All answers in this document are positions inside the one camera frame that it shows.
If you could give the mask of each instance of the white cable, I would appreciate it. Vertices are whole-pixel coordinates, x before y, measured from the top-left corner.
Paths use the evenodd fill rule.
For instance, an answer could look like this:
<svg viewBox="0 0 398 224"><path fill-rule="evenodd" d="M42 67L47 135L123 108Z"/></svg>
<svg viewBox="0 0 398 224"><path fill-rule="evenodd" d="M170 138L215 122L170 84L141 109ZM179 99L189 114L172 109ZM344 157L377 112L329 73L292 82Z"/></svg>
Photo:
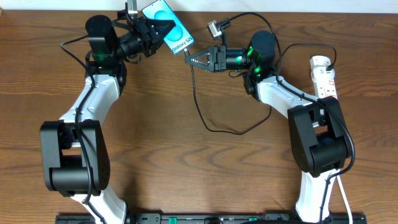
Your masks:
<svg viewBox="0 0 398 224"><path fill-rule="evenodd" d="M349 209L348 200L347 200L344 188L343 188L343 183L341 182L340 175L337 176L337 182L338 182L338 186L340 188L341 196L343 197L343 200L344 200L344 204L346 205L348 220L349 220L348 223L353 224L353 215L351 214L351 209Z"/></svg>

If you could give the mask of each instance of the white wall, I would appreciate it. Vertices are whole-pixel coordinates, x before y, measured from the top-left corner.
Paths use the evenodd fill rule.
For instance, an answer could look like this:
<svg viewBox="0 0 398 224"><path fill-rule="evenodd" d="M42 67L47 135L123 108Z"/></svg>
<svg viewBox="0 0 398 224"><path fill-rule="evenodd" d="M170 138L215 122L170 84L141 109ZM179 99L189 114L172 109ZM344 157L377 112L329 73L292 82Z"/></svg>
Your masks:
<svg viewBox="0 0 398 224"><path fill-rule="evenodd" d="M138 9L155 0L137 0ZM398 13L398 0L166 0L174 11ZM126 0L0 0L3 9L121 10Z"/></svg>

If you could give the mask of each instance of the white power strip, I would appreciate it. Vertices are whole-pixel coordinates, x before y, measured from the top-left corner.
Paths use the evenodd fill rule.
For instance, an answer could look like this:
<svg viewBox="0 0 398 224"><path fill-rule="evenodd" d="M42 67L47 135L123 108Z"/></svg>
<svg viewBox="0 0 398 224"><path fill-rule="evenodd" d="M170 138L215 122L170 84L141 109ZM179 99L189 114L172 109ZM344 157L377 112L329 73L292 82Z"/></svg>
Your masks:
<svg viewBox="0 0 398 224"><path fill-rule="evenodd" d="M324 98L334 96L337 99L335 86L335 70L326 70L331 64L330 59L325 56L314 56L310 60L311 79L315 89L315 95Z"/></svg>

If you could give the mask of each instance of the tabletop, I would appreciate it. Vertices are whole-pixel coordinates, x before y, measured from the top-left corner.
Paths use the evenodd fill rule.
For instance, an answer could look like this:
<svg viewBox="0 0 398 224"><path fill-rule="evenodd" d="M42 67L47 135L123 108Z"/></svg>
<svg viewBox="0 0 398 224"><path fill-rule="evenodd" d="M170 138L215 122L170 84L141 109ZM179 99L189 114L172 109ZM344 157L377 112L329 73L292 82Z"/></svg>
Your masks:
<svg viewBox="0 0 398 224"><path fill-rule="evenodd" d="M0 17L0 222L54 223L61 213L84 208L44 185L39 128L75 102L84 70L60 42L86 34L85 22L106 11L4 11ZM213 41L206 25L233 12L177 12L197 52ZM336 88L356 146L356 162L342 176L351 210L368 223L398 222L398 15L261 13L282 49L293 43L336 47ZM257 30L245 16L228 28L230 47L246 47ZM68 48L81 59L87 40ZM314 92L309 59L333 57L319 47L296 47L282 75ZM197 96L214 129L245 130L263 119L268 105L247 95L241 78L195 69ZM277 111L243 136L211 133L201 123L184 55L163 45L139 65L127 65L127 85L110 109L103 134L111 161L110 184L134 210L164 213L263 213L292 210L300 192L300 169L289 127ZM345 212L338 186L332 212Z"/></svg>

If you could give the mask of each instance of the wooden surface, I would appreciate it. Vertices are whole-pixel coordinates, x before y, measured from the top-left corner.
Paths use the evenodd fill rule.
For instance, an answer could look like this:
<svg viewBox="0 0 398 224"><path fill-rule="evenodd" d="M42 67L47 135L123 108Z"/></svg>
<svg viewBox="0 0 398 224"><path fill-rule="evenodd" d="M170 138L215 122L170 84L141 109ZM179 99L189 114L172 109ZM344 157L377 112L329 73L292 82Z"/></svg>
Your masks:
<svg viewBox="0 0 398 224"><path fill-rule="evenodd" d="M44 185L39 128L57 120L83 88L83 69L59 43L85 35L95 14L115 12L5 11L0 17L0 223L53 223L83 207ZM213 42L209 21L235 13L177 15L195 38L196 52ZM336 86L356 145L343 183L354 212L369 223L398 222L398 15L264 13L284 49L295 42L334 45ZM255 17L233 21L230 47L247 46L265 29ZM83 58L87 40L70 50ZM328 49L297 47L284 58L285 79L313 93L309 58ZM244 136L215 134L202 125L183 54L166 46L127 66L127 85L103 125L110 183L136 208L165 213L262 213L290 210L300 189L287 120L271 118ZM268 106L248 96L240 78L196 69L197 93L211 126L244 130ZM344 212L335 185L332 212Z"/></svg>

